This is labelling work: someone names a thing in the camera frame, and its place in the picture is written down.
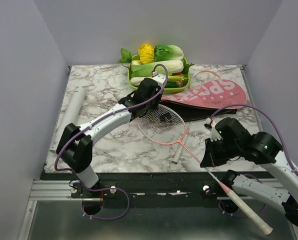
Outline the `dark green lettuce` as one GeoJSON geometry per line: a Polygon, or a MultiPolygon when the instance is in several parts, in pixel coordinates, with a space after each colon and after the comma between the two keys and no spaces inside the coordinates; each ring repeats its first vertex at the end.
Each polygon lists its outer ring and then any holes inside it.
{"type": "Polygon", "coordinates": [[[155,45],[154,46],[154,60],[160,61],[171,61],[171,60],[182,60],[184,53],[182,49],[176,45],[155,45]]]}

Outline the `pink racket bag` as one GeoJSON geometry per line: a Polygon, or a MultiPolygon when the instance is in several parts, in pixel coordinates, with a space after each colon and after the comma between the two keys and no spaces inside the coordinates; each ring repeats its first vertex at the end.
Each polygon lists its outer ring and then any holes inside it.
{"type": "Polygon", "coordinates": [[[206,119],[222,107],[246,102],[242,87],[227,79],[212,80],[160,100],[161,105],[175,111],[185,122],[206,119]]]}

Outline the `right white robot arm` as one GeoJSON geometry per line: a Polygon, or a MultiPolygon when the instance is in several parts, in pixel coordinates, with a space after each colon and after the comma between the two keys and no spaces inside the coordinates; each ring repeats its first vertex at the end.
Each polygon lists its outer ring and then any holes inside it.
{"type": "Polygon", "coordinates": [[[205,127],[211,135],[205,140],[200,166],[218,167],[238,157],[260,165],[279,181],[283,190],[233,170],[228,170],[221,182],[238,194],[274,207],[298,227],[298,168],[287,159],[284,147],[269,133],[250,134],[235,118],[227,117],[219,122],[207,119],[205,127]]]}

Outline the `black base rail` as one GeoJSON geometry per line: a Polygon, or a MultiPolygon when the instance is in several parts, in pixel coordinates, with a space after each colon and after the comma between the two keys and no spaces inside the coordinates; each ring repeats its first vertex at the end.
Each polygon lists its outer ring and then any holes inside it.
{"type": "Polygon", "coordinates": [[[106,209],[215,208],[229,201],[224,191],[205,172],[100,173],[91,192],[68,173],[42,173],[43,181],[70,181],[70,198],[81,200],[90,212],[106,209]]]}

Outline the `green vegetable basket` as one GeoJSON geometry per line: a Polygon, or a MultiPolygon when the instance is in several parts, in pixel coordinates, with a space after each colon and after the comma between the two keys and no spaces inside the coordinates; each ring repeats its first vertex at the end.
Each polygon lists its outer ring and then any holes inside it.
{"type": "Polygon", "coordinates": [[[165,60],[140,64],[139,55],[132,57],[128,67],[128,81],[132,88],[137,89],[144,78],[152,76],[153,67],[162,64],[168,71],[168,82],[164,88],[164,94],[176,94],[182,92],[190,83],[189,68],[193,63],[188,63],[185,58],[181,60],[165,60]]]}

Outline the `yellow leafy vegetable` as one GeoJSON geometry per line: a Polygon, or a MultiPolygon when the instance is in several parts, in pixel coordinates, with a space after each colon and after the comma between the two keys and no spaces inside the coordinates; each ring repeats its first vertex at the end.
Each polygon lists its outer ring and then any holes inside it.
{"type": "Polygon", "coordinates": [[[141,64],[149,64],[154,62],[154,48],[150,44],[143,44],[138,49],[141,64]]]}

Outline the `white green napa cabbage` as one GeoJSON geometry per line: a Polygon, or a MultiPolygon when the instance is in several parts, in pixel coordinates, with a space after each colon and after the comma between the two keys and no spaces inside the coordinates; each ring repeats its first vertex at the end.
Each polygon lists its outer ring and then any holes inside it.
{"type": "Polygon", "coordinates": [[[180,73],[184,68],[184,63],[182,60],[166,60],[159,62],[152,62],[147,64],[140,65],[131,65],[131,74],[130,77],[150,77],[153,68],[157,64],[162,64],[166,67],[168,74],[180,73]]]}

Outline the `white green celery stalk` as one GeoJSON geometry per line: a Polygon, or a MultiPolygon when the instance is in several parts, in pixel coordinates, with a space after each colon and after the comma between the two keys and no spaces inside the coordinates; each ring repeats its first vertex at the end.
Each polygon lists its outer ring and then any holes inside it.
{"type": "MultiPolygon", "coordinates": [[[[145,79],[145,77],[133,77],[130,80],[130,84],[133,86],[139,86],[140,83],[145,79]]],[[[180,88],[183,87],[188,78],[183,75],[171,75],[168,77],[168,81],[166,83],[166,88],[180,88]]]]}

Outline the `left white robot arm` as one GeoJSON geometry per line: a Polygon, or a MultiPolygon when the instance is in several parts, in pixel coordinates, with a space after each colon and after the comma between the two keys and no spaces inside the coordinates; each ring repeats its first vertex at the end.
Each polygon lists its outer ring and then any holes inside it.
{"type": "Polygon", "coordinates": [[[81,126],[68,124],[56,149],[57,159],[63,160],[86,188],[94,187],[99,177],[91,167],[93,146],[114,129],[143,116],[148,109],[155,110],[166,82],[167,77],[161,73],[147,77],[137,90],[103,115],[81,126]]]}

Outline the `white shuttlecock tube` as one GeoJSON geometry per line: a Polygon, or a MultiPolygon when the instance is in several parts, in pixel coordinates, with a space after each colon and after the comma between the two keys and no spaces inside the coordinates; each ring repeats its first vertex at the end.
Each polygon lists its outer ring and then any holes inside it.
{"type": "Polygon", "coordinates": [[[55,138],[49,150],[51,153],[56,153],[58,143],[61,139],[65,127],[70,123],[76,122],[79,111],[86,96],[86,92],[86,88],[81,86],[77,86],[74,89],[71,99],[65,109],[64,115],[59,123],[58,128],[56,129],[55,138]]]}

